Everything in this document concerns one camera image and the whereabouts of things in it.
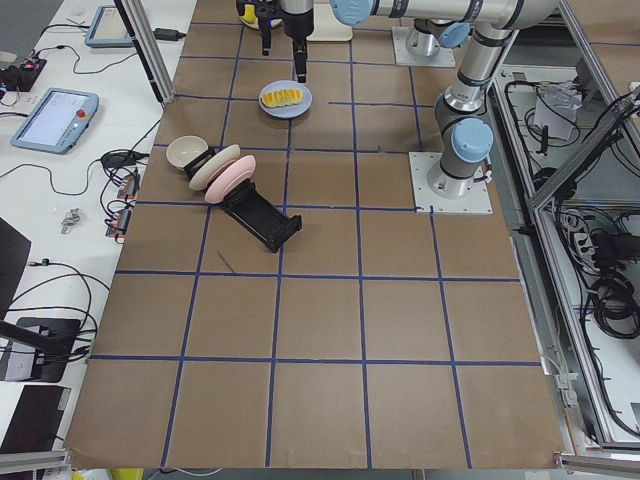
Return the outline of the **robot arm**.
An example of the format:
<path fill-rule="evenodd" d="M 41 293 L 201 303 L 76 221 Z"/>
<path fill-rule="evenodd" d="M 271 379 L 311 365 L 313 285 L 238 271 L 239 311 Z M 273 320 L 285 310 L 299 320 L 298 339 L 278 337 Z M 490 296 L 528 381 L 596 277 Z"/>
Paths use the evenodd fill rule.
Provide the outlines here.
<path fill-rule="evenodd" d="M 555 1 L 333 1 L 333 17 L 353 27 L 369 18 L 409 18 L 412 38 L 439 46 L 465 47 L 451 82 L 437 97 L 434 123 L 444 151 L 427 173 L 428 188 L 452 200 L 464 197 L 480 164 L 491 152 L 492 129 L 479 118 L 485 94 L 519 31 L 535 26 L 557 7 Z"/>
<path fill-rule="evenodd" d="M 281 19 L 285 34 L 292 41 L 294 54 L 307 53 L 307 38 L 314 30 L 313 1 L 237 1 L 236 9 L 244 16 L 252 5 L 261 31 L 262 50 L 268 55 L 271 48 L 270 21 Z M 343 25 L 354 26 L 375 15 L 379 1 L 330 1 L 335 18 Z M 433 35 L 445 48 L 460 44 L 470 31 L 461 21 L 436 19 L 424 14 L 414 20 L 414 27 L 427 35 Z"/>

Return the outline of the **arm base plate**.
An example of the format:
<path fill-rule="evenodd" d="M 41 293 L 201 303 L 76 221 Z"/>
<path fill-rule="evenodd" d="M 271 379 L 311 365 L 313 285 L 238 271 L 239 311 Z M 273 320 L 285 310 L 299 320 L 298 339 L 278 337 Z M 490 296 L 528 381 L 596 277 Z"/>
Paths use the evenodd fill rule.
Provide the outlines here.
<path fill-rule="evenodd" d="M 392 40 L 397 65 L 435 68 L 453 68 L 456 65 L 453 50 L 441 46 L 432 34 L 413 27 L 393 27 Z"/>
<path fill-rule="evenodd" d="M 487 184 L 480 166 L 467 179 L 454 179 L 442 169 L 440 152 L 410 152 L 409 163 L 415 210 L 418 213 L 491 215 Z"/>

